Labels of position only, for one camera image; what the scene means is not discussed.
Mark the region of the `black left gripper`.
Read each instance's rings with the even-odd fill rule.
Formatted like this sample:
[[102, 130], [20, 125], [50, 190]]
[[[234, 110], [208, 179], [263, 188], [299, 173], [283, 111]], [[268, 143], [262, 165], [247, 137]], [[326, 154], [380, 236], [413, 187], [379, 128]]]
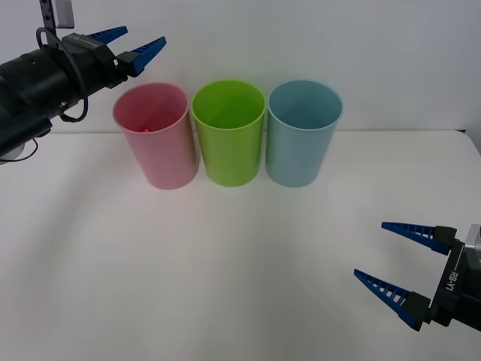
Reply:
[[89, 35], [71, 33], [62, 38], [80, 69], [88, 96], [103, 88], [113, 89], [126, 82], [127, 76], [137, 77], [167, 44], [166, 38], [161, 37], [115, 57], [107, 44], [127, 33], [126, 26], [118, 26]]

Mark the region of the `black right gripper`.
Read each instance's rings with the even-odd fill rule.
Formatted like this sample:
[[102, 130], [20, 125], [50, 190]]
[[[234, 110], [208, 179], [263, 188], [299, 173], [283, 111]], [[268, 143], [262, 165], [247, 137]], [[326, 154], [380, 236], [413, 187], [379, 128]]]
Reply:
[[456, 320], [480, 331], [480, 271], [471, 267], [457, 229], [411, 223], [382, 222], [381, 228], [448, 256], [434, 299], [405, 290], [355, 269], [354, 276], [392, 309], [411, 329], [419, 331], [426, 317], [447, 327]]

